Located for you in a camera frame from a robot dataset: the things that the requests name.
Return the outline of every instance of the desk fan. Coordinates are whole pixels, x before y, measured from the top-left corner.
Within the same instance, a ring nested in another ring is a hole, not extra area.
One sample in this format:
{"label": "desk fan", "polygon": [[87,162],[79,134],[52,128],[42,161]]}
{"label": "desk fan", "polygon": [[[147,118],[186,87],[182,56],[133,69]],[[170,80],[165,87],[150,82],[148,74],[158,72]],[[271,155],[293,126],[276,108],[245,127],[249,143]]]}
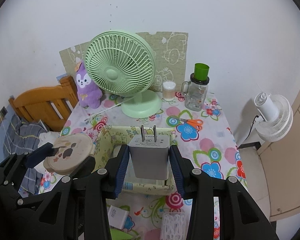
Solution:
{"label": "desk fan", "polygon": [[161,108],[158,95],[147,90],[154,79],[154,51],[139,35],[121,30],[99,34],[86,50],[85,65],[99,87],[133,97],[121,105],[127,116],[146,118]]}
{"label": "desk fan", "polygon": [[252,124],[250,132],[255,128],[260,138],[268,142],[282,139],[289,132],[293,121],[293,111],[287,98],[262,92],[255,97],[254,104],[261,116]]}

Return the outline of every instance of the table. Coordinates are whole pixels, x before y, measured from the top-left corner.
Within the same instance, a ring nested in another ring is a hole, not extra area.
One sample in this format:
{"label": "table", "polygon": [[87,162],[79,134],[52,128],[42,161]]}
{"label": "table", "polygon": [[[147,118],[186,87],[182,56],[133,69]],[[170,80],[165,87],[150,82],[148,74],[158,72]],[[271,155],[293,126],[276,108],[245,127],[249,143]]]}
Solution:
{"label": "table", "polygon": [[[72,133],[87,133],[93,141],[96,140],[102,127],[106,125],[152,127],[174,127],[176,141],[183,157],[190,159],[195,168],[201,168],[210,176],[225,179],[236,176],[247,187],[246,176],[240,160],[240,154],[227,119],[213,93],[208,93],[204,107],[195,112],[184,106],[184,97],[176,92],[173,101],[162,100],[162,108],[147,118],[130,118],[124,115],[121,107],[113,107],[124,98],[117,95],[103,96],[98,109],[82,108],[77,105],[67,120],[61,135]],[[174,117],[184,119],[201,119],[203,129],[197,131],[192,126],[180,122]],[[42,179],[40,192],[51,190],[61,175],[46,172]],[[120,193],[116,200],[108,200],[114,205],[129,211],[123,231],[132,235],[136,240],[160,239],[161,219],[164,212],[186,212],[190,217],[192,200],[183,200],[175,192],[169,196],[155,196]],[[214,239],[220,235],[218,198],[215,198]]]}

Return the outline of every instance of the wooden headboard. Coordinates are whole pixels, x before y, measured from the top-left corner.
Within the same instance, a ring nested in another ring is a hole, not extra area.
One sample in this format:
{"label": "wooden headboard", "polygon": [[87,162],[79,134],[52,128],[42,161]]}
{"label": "wooden headboard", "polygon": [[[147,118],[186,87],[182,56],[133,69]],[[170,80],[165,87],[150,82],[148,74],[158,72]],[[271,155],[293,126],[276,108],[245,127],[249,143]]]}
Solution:
{"label": "wooden headboard", "polygon": [[[71,114],[66,99],[73,108],[78,103],[77,87],[71,76],[61,78],[58,86],[26,91],[16,99],[10,98],[9,103],[14,111],[28,122],[38,122],[41,119],[53,131],[59,132]],[[59,117],[51,103],[56,106],[62,118]]]}

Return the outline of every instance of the transparent container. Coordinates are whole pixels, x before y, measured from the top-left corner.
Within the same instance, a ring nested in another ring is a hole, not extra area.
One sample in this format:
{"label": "transparent container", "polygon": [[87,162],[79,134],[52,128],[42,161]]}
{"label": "transparent container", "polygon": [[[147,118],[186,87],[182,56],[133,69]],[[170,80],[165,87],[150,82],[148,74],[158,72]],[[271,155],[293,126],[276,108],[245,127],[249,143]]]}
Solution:
{"label": "transparent container", "polygon": [[181,93],[186,99],[185,106],[193,111],[201,111],[208,91],[209,77],[204,81],[200,81],[195,79],[192,73],[190,80],[191,81],[184,81],[181,86]]}

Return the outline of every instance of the black jar lid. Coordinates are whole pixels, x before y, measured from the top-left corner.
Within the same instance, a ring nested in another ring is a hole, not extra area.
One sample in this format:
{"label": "black jar lid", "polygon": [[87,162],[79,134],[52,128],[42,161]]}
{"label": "black jar lid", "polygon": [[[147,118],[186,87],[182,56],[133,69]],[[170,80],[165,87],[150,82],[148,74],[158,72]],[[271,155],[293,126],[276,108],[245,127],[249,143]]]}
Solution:
{"label": "black jar lid", "polygon": [[191,82],[193,82],[193,83],[196,83],[196,84],[198,84],[198,85],[208,85],[209,84],[209,77],[207,77],[207,79],[206,80],[198,80],[198,79],[196,79],[196,78],[194,78],[194,73],[192,73],[191,75],[190,75],[190,81]]}

